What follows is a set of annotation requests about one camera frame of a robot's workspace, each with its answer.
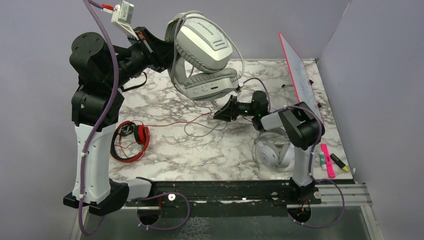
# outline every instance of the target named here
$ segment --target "red headphones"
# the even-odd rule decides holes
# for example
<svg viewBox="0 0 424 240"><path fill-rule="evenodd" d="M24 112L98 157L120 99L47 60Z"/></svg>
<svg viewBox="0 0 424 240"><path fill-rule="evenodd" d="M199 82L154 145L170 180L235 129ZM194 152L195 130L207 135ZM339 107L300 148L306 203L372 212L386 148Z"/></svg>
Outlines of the red headphones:
<svg viewBox="0 0 424 240"><path fill-rule="evenodd" d="M141 152L128 158L120 157L117 154L117 151L115 149L115 140L117 139L118 136L119 138L122 138L133 133L134 133L135 141L139 145L143 145ZM110 155L112 155L112 157L119 162L132 163L137 160L140 160L145 155L146 149L149 146L149 142L150 142L150 131L147 126L144 126L143 124L136 125L132 121L124 121L117 127L117 129L113 133L112 143L110 145Z"/></svg>

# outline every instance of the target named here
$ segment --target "marble table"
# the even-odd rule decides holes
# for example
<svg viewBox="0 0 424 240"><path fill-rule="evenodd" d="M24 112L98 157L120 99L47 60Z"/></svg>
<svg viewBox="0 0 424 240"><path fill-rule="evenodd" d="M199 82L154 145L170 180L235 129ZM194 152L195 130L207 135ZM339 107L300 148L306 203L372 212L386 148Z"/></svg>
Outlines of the marble table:
<svg viewBox="0 0 424 240"><path fill-rule="evenodd" d="M313 60L305 60L308 76L313 80L312 88L316 100L322 104L320 109L325 125L325 135L322 142L328 145L330 153L336 154L348 165L346 154L336 127L332 110L324 90L324 86ZM258 77L264 81L270 99L271 110L282 108L286 104L297 103L293 84L285 60L247 60L245 72L241 81L250 77ZM241 62L231 61L229 67L237 71L241 69ZM196 106L195 103L172 86L167 72L157 73L147 71L148 80L144 87L124 93L125 101L121 108L119 122L126 120L140 120L146 125L167 125L174 122L191 121L209 110ZM133 79L126 87L143 82L143 76ZM285 98L282 85L286 84ZM239 99L241 102L250 102L253 91L263 90L258 81L252 80L243 88ZM228 96L217 101L223 106ZM211 102L198 103L204 107L217 110ZM207 115L196 120L210 127L217 124L216 120L207 123ZM121 163L110 158L109 176L113 179L126 180L136 177L144 177L156 181L216 181L216 180L288 180L293 174L294 162L287 168L270 168L252 158L252 144L258 132L252 124L241 116L237 121L228 123L224 130L214 130L205 137L188 136L184 132L183 123L165 127L149 127L151 133L150 145L145 156L133 163ZM192 135L203 135L209 129L189 125L187 131ZM134 141L133 137L127 137L122 141L122 146L127 146ZM125 149L128 156L140 151L140 146L132 144ZM342 171L333 164L336 173L335 179L352 179L350 173ZM321 170L319 159L313 162L313 175L315 178L326 178L327 172Z"/></svg>

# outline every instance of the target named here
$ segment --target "green marker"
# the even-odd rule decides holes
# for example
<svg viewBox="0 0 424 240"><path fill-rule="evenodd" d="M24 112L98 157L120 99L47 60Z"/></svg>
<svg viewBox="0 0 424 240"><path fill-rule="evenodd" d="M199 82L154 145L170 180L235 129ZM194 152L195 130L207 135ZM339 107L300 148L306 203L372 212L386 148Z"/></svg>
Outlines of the green marker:
<svg viewBox="0 0 424 240"><path fill-rule="evenodd" d="M322 170L327 170L326 157L323 151L319 153L319 163L321 164Z"/></svg>

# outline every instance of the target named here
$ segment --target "headphones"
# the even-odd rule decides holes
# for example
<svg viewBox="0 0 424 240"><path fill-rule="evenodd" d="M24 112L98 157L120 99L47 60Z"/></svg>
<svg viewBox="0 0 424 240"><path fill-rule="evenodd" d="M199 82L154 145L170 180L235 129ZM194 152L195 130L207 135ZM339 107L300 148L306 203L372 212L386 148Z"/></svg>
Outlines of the headphones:
<svg viewBox="0 0 424 240"><path fill-rule="evenodd" d="M139 152L138 154L134 156L131 156L128 158L120 157L117 154L117 151L115 149L115 140L117 139L118 136L119 136L119 140L121 140L122 137L126 137L131 134L134 134L135 141L139 145L143 145L143 148L141 152ZM117 129L113 133L112 143L110 145L110 155L119 162L132 163L137 160L140 160L145 155L146 149L149 146L149 142L150 142L150 131L147 126L144 126L144 124L136 125L132 121L124 121L117 127Z"/></svg>
<svg viewBox="0 0 424 240"><path fill-rule="evenodd" d="M182 26L176 26L179 19L190 16L204 18L198 11L179 13L166 29L165 41L174 41L175 49L181 56L176 60L174 70L168 68L170 77L172 71L174 73L171 82L191 100L222 98L239 86L237 71L226 68L233 52L231 41L205 19L190 18ZM185 62L202 73L187 77Z"/></svg>
<svg viewBox="0 0 424 240"><path fill-rule="evenodd" d="M278 134L283 137L279 137L279 140L288 140L287 133L281 129L272 129L266 132L260 132L259 136L254 140L256 152L259 153L259 159L265 166L268 167L283 167L287 168L295 156L295 146L291 143L285 144L273 144L268 141L263 141L265 135Z"/></svg>

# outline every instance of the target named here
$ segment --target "tabletop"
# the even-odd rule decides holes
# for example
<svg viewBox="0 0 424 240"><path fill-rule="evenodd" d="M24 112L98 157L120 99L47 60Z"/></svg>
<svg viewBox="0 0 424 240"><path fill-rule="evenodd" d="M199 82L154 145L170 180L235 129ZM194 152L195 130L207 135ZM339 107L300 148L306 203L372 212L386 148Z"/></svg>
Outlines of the tabletop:
<svg viewBox="0 0 424 240"><path fill-rule="evenodd" d="M313 60L304 60L308 77L313 81L312 89L320 108L325 135L321 143L326 143L328 151L337 155L348 167L345 151L337 130L336 122L321 80L317 65ZM228 67L237 71L241 69L239 60L232 60ZM186 66L187 75L191 66ZM136 162L121 163L110 158L109 176L112 179L127 180L143 177L156 181L231 181L231 180L288 180L293 174L294 162L287 168L271 168L257 164L252 158L252 146L258 136L249 118L241 116L236 121L227 125L221 123L217 129L204 137L189 136L185 133L185 123L208 113L209 107L216 111L218 108L211 102L194 103L180 94L171 84L168 73L147 73L147 83L141 88L125 92L124 103L121 107L119 122L142 121L150 126L150 144L144 157ZM285 60L246 60L245 72L239 81L251 77L261 79L270 95L271 110L276 110L297 103L297 98L290 78ZM133 79L128 86L140 84L144 77ZM251 80L245 84L239 96L241 102L249 103L252 93L263 90L262 85ZM218 106L223 106L228 96L216 101ZM217 125L218 121L208 115L200 116L194 122L210 128ZM210 129L190 124L186 126L190 135L200 136L208 133ZM133 137L127 137L121 146L127 147L134 142ZM120 156L123 153L116 147ZM133 156L141 150L138 144L131 144L123 148L125 154ZM327 178L327 172L321 169L318 158L313 161L313 175L317 179ZM333 164L336 173L335 179L352 179L350 172L344 172Z"/></svg>

